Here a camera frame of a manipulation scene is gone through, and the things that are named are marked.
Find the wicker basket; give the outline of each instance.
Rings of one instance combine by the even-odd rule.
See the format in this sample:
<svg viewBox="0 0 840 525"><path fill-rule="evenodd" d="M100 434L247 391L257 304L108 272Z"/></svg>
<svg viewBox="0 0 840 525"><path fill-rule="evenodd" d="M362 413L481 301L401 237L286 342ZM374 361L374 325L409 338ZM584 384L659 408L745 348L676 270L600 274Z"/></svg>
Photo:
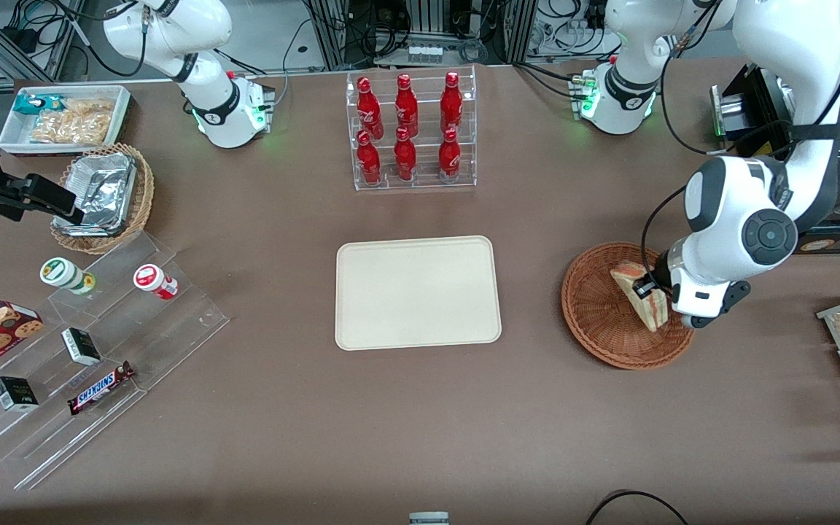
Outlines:
<svg viewBox="0 0 840 525"><path fill-rule="evenodd" d="M92 152L84 153L84 155L108 155L110 153L125 153L138 163L136 186L131 190L127 225L122 233L114 237L65 236L51 226L50 235L53 235L63 248L73 249L75 252L86 252L90 255L102 255L112 249L113 246L123 242L127 237L140 232L144 228L144 223L147 222L147 217L151 213L151 199L154 198L154 175L151 173L151 166L144 162L144 157L137 149L125 144L100 147L100 149L94 149ZM70 166L67 166L67 169L63 170L63 176L61 176L61 185L66 183L69 174Z"/></svg>
<svg viewBox="0 0 840 525"><path fill-rule="evenodd" d="M648 260L656 257L647 250ZM640 246L607 243L573 260L563 279L566 323L581 345L609 365L629 370L668 365L689 348L693 331L672 310L664 326L647 330L609 273L626 260L640 263Z"/></svg>

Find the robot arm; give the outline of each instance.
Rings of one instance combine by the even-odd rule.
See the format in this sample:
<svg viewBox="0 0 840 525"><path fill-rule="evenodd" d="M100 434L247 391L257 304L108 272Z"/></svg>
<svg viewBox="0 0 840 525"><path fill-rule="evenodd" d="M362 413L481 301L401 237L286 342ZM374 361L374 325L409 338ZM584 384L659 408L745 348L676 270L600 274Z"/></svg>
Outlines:
<svg viewBox="0 0 840 525"><path fill-rule="evenodd" d="M713 4L719 2L714 13ZM653 91L671 45L666 36L691 34L709 13L710 28L725 26L737 0L609 0L604 27L621 38L614 64L603 63L583 73L594 84L583 89L580 116L605 133L631 133L650 114Z"/></svg>
<svg viewBox="0 0 840 525"><path fill-rule="evenodd" d="M794 126L838 122L840 3L739 0L734 38L753 62L793 88ZM684 196L693 232L660 256L654 272L657 282L671 283L673 309L687 324L704 326L727 312L750 290L734 283L779 266L799 231L831 211L834 147L834 139L803 140L786 163L717 157L693 174Z"/></svg>
<svg viewBox="0 0 840 525"><path fill-rule="evenodd" d="M261 86L231 79L210 52L229 41L233 20L220 0L138 0L107 12L109 43L119 54L144 60L166 74L193 105L200 131L219 147L242 146L268 129ZM125 9L120 16L114 12Z"/></svg>

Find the red bottle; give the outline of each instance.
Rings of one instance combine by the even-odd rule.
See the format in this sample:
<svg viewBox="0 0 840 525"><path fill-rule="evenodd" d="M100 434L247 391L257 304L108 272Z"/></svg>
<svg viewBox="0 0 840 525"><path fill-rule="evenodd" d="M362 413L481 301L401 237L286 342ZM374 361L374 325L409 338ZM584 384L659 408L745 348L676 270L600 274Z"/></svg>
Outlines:
<svg viewBox="0 0 840 525"><path fill-rule="evenodd" d="M371 81L360 77L356 82L359 86L359 120L362 128L371 133L371 138L381 140L384 136L384 124L381 123L381 105L378 97L371 93Z"/></svg>
<svg viewBox="0 0 840 525"><path fill-rule="evenodd" d="M440 180L443 183L452 184L458 179L460 154L456 129L449 128L443 133L443 143L440 144Z"/></svg>
<svg viewBox="0 0 840 525"><path fill-rule="evenodd" d="M397 160L397 176L404 182L411 182L416 176L417 149L411 142L411 134L407 126L400 126L397 129L394 159Z"/></svg>
<svg viewBox="0 0 840 525"><path fill-rule="evenodd" d="M440 129L443 133L449 128L459 129L462 124L462 93L459 92L459 74L456 71L446 73L446 89L440 99Z"/></svg>
<svg viewBox="0 0 840 525"><path fill-rule="evenodd" d="M420 116L417 111L417 96L411 89L409 74L397 75L397 99L394 100L397 109L397 125L407 128L411 137L420 133Z"/></svg>
<svg viewBox="0 0 840 525"><path fill-rule="evenodd" d="M359 158L359 169L365 184L377 186L381 183L381 159L378 150L371 144L371 137L365 130L359 130L356 140L359 141L356 157Z"/></svg>

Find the brown table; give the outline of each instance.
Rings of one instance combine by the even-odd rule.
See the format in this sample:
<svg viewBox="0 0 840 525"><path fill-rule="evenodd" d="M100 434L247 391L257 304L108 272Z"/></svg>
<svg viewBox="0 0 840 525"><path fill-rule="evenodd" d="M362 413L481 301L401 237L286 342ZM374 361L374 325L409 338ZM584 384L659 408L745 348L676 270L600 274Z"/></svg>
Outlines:
<svg viewBox="0 0 840 525"><path fill-rule="evenodd" d="M739 64L672 64L683 136L706 136L707 87ZM840 362L813 315L840 303L840 256L753 279L664 369L598 362L564 325L564 270L597 243L636 241L702 159L659 109L605 136L510 67L478 74L479 186L422 195L352 188L342 74L294 77L274 133L228 151L180 112L174 84L129 85L126 139L157 177L147 229L234 320L39 488L0 476L0 523L397 524L443 509L456 525L569 524L623 488L691 523L840 523ZM56 174L66 160L3 164ZM43 301L49 256L89 262L46 225L0 219L0 298ZM687 232L670 206L651 246ZM337 348L339 246L463 235L494 243L499 341ZM671 522L618 505L624 519Z"/></svg>

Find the clear acrylic shelf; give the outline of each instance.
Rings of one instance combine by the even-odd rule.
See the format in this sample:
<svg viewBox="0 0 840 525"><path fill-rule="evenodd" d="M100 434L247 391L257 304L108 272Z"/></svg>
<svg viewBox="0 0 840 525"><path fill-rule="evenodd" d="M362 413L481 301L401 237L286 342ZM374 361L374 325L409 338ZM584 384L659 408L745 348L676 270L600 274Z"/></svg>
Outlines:
<svg viewBox="0 0 840 525"><path fill-rule="evenodd" d="M443 131L440 129L440 97L446 86L446 73L459 74L459 90L462 92L462 124L456 138L462 154L459 159L459 174L456 182L444 184L440 181L440 144ZM476 79L473 67L452 67L452 69L411 69L411 87L417 96L420 133L413 137L417 150L416 177L404 182L397 176L394 163L394 130L397 130L397 113L394 99L397 98L397 75L403 71L376 69L349 73L346 78L346 113L349 127L349 149L352 150L352 173L356 190L410 190L419 188L454 188L475 186L477 173L477 109ZM371 90L381 104L381 122L384 136L374 141L381 156L381 183L369 186L361 176L356 149L356 133L361 129L359 121L359 91L354 87L359 77L371 80Z"/></svg>
<svg viewBox="0 0 840 525"><path fill-rule="evenodd" d="M40 403L26 414L0 405L0 460L15 489L43 481L229 322L173 259L174 253L147 233L126 240L87 267L96 276L89 295L54 292L37 309L46 328L0 359L0 376L26 378ZM159 265L177 280L173 299L134 288L131 276L143 263ZM70 326L93 337L99 365L70 359L61 339ZM71 416L67 401L125 361L136 375Z"/></svg>

